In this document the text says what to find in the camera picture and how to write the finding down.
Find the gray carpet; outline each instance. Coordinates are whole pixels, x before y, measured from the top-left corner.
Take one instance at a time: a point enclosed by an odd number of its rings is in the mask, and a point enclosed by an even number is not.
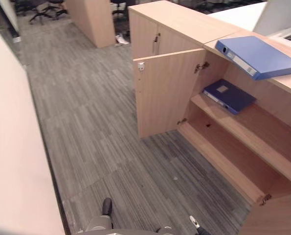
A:
[[[114,202],[115,228],[235,235],[250,205],[177,131],[137,136],[130,46],[97,49],[71,22],[19,17],[22,61],[71,232]]]

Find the open cabinet door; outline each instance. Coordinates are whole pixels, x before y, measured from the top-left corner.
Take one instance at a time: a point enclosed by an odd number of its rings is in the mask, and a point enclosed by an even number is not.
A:
[[[200,48],[134,60],[141,138],[177,128],[198,77],[196,66],[203,65],[204,57],[205,49]]]
[[[255,205],[240,235],[291,235],[291,195]]]

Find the cabinet top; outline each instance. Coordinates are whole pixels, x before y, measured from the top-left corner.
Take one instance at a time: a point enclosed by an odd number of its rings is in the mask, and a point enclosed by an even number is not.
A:
[[[269,45],[273,46],[274,48],[278,49],[279,51],[285,53],[286,55],[288,55],[289,57],[291,57],[291,47],[288,47],[282,43],[279,43],[273,39],[270,39],[268,37],[262,36],[258,33],[255,32],[250,32],[247,30],[240,30],[239,32],[230,34],[228,36],[224,36],[220,39],[223,38],[234,38],[234,37],[243,37],[243,36],[256,36],[258,38],[260,38],[261,40],[263,40],[265,43],[268,43]],[[217,54],[219,56],[221,56],[222,58],[227,59],[222,53],[220,53],[216,48],[215,45],[217,43],[217,40],[214,40],[212,42],[206,43],[204,44],[204,48],[211,51],[214,54]],[[285,76],[280,76],[280,77],[274,77],[271,79],[268,79],[267,81],[273,83],[274,85],[284,89],[285,91],[291,93],[291,74],[290,75],[285,75]]]
[[[162,0],[129,7],[130,10],[171,28],[200,44],[224,37],[241,28],[189,8]]]
[[[291,47],[165,0],[130,6],[129,9],[198,42],[225,59],[227,58],[215,49],[217,40],[249,35],[259,37],[291,57]],[[268,81],[291,93],[291,75],[275,77]]]

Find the cabinet shelf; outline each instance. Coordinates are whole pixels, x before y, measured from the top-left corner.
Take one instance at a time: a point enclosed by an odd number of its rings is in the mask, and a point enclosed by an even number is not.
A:
[[[244,196],[255,203],[279,178],[271,167],[216,123],[204,118],[180,126],[179,132]]]
[[[192,97],[191,101],[291,181],[291,128],[288,125],[255,104],[233,115],[203,94]]]

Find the computer monitor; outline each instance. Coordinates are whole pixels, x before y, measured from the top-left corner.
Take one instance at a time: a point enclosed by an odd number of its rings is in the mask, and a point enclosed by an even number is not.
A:
[[[270,35],[291,27],[291,0],[269,0],[253,32]]]

